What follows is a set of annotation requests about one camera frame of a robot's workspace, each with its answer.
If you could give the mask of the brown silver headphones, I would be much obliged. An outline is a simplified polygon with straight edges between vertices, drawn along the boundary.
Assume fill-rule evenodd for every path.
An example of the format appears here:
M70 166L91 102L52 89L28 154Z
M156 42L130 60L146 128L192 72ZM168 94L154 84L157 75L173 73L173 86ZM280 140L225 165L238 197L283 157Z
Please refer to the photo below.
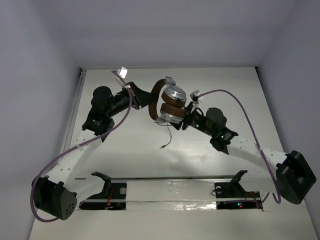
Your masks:
M186 116L186 92L169 76L158 80L153 86L148 113L156 123L180 124Z

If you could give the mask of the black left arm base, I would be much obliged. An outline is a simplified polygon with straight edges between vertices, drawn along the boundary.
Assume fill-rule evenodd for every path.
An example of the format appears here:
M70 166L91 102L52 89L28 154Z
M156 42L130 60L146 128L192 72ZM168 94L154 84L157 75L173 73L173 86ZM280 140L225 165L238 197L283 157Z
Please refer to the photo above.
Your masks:
M97 193L91 194L79 204L81 210L126 210L127 183L125 181L112 182L112 178L101 172L91 174L103 181L103 186Z

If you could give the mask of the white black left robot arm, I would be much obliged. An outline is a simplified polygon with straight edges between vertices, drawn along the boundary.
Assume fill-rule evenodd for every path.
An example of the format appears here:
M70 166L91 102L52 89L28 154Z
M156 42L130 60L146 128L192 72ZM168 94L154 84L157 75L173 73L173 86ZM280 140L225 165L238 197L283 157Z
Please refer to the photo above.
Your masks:
M149 107L155 111L161 88L155 85L147 92L134 82L128 82L116 94L112 94L107 86L93 91L91 109L74 145L48 163L32 181L30 208L37 220L47 222L37 214L38 210L53 217L49 222L67 220L84 200L90 197L110 200L113 197L114 187L108 175L95 171L78 182L75 171L124 123L131 109Z

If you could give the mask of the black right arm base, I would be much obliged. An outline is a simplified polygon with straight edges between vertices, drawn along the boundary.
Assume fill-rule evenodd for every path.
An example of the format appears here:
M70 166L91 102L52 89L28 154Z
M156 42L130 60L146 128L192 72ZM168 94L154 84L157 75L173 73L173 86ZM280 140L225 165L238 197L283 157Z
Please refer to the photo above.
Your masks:
M216 198L218 210L262 209L259 192L245 191L240 180L247 170L240 170L231 180L216 182L211 195Z

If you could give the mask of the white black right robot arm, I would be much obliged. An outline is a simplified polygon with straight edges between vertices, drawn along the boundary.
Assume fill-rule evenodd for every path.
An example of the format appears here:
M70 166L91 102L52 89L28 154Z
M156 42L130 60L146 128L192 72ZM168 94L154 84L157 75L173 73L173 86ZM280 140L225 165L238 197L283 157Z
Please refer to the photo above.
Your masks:
M227 128L227 119L219 108L209 108L202 114L190 103L185 112L183 130L193 127L211 137L209 142L215 150L246 160L267 172L266 176L250 176L248 170L240 170L230 182L222 185L218 192L222 198L228 191L238 197L247 192L262 191L278 194L299 205L316 183L315 174L300 152L279 152L246 140Z

